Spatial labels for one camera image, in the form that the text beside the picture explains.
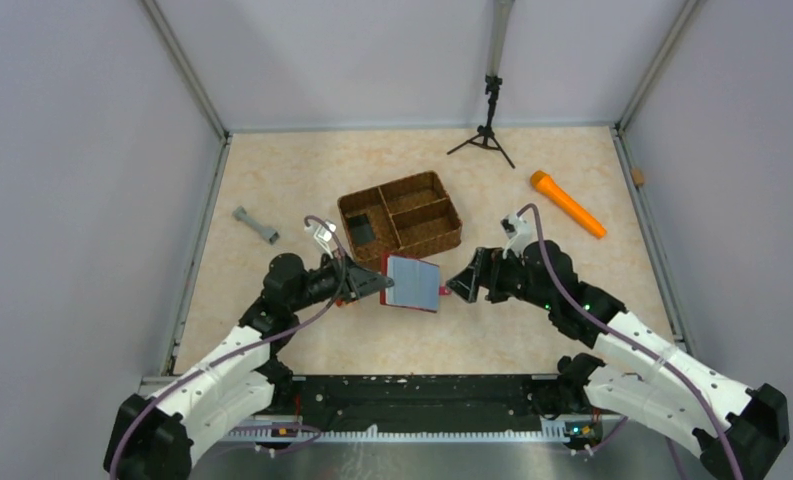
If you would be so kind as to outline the red leather card holder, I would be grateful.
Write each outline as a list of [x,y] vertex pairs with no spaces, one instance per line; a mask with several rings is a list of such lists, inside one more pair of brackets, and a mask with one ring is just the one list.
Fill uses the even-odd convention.
[[385,254],[381,273],[392,280],[379,293],[383,306],[436,313],[440,299],[452,294],[443,283],[440,267],[421,259]]

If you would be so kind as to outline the dark grey credit card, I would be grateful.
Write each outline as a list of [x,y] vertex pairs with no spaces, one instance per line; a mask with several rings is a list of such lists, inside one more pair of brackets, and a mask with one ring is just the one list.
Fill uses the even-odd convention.
[[372,221],[367,213],[350,216],[346,221],[349,228],[349,237],[354,246],[361,247],[377,240]]

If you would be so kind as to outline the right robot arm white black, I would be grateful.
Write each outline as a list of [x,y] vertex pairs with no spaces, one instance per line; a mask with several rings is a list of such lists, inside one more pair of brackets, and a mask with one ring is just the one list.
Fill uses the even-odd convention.
[[787,399],[751,388],[656,334],[617,298],[578,278],[553,241],[521,254],[479,247],[447,282],[468,303],[517,299],[589,348],[559,365],[566,396],[618,413],[679,444],[717,479],[763,479],[790,439]]

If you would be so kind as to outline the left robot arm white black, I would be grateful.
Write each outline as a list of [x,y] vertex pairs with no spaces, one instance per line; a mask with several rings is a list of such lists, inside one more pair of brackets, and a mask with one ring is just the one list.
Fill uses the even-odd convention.
[[188,478],[216,443],[273,403],[291,375],[277,352],[305,326],[298,311],[319,305],[320,318],[394,284],[347,255],[325,254],[316,269],[293,253],[274,257],[261,294],[213,350],[173,382],[120,405],[104,469],[112,479]]

